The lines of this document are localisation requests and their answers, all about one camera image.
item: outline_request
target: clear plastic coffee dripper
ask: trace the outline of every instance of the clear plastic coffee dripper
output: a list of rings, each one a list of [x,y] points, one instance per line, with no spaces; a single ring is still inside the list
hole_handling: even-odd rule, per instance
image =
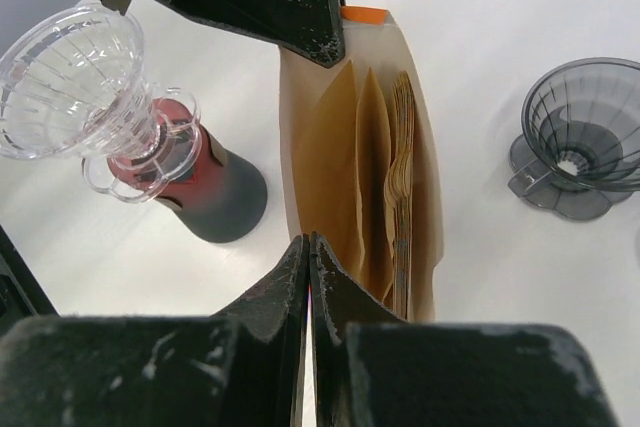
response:
[[[241,237],[264,211],[264,179],[200,125],[190,94],[149,84],[143,44],[132,17],[100,5],[60,12],[27,32],[0,59],[0,154],[81,157],[97,192],[124,202],[160,196],[200,237]],[[256,196],[251,215],[234,207]],[[216,218],[234,209],[235,219]]]

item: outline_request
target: orange tape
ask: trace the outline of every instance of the orange tape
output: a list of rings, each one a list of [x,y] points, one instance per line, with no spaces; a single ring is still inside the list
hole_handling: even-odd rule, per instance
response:
[[[340,13],[343,19],[361,24],[382,25],[387,18],[386,10],[371,7],[344,6],[340,8]]]

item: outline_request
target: cup handle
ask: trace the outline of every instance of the cup handle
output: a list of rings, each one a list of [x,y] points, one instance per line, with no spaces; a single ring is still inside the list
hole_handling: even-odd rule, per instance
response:
[[[548,186],[554,177],[544,163],[535,159],[516,172],[507,185],[518,197],[526,197]]]

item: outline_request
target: transparent dripper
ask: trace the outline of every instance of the transparent dripper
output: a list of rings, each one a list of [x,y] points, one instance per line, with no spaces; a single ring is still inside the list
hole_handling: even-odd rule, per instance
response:
[[[0,154],[82,157],[96,191],[140,202],[189,172],[202,145],[195,100],[144,75],[140,26],[100,5],[69,9],[0,59]]]

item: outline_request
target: table surface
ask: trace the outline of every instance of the table surface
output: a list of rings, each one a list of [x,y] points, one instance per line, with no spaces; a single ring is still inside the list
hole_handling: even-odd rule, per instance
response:
[[[640,419],[640,196],[585,224],[506,188],[507,151],[529,87],[592,56],[640,60],[637,0],[348,0],[384,7],[414,54],[434,129],[445,215],[438,321],[543,322],[590,352],[622,425]],[[150,79],[191,90],[223,145],[255,163],[270,198],[228,245],[192,236],[156,202],[84,185],[78,159],[0,160],[0,222],[61,314],[209,315],[288,245],[276,47],[191,23],[150,0],[131,11]],[[313,425],[311,363],[305,425]]]

